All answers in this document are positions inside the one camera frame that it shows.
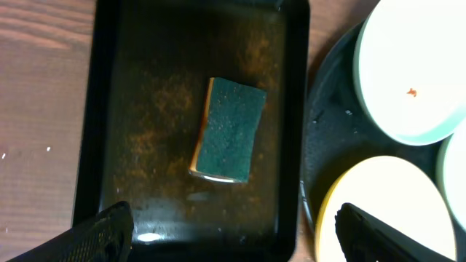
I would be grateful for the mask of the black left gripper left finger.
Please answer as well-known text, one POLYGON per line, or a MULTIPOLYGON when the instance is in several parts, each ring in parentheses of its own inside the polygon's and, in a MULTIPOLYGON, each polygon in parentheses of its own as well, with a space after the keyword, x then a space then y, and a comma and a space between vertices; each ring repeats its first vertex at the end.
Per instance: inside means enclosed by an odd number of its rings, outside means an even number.
POLYGON ((130 205, 117 202, 9 262, 125 262, 133 229, 130 205))

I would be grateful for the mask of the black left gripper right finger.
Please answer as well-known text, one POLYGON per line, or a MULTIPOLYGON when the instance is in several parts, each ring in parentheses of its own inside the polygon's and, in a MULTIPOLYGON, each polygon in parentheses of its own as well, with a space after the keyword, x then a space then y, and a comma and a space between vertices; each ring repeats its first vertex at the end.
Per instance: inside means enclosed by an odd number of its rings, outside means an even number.
POLYGON ((335 221, 347 262, 454 262, 353 204, 344 203, 335 221))

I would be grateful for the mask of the yellow plate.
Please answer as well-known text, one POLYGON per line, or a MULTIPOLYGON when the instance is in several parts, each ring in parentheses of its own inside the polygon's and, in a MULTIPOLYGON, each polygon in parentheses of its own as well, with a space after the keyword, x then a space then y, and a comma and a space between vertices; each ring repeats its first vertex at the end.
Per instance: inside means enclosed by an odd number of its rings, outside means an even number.
POLYGON ((434 183, 404 159, 375 156, 340 175, 326 193, 315 223, 317 261, 344 261, 335 217, 347 202, 419 244, 456 260, 454 227, 434 183))

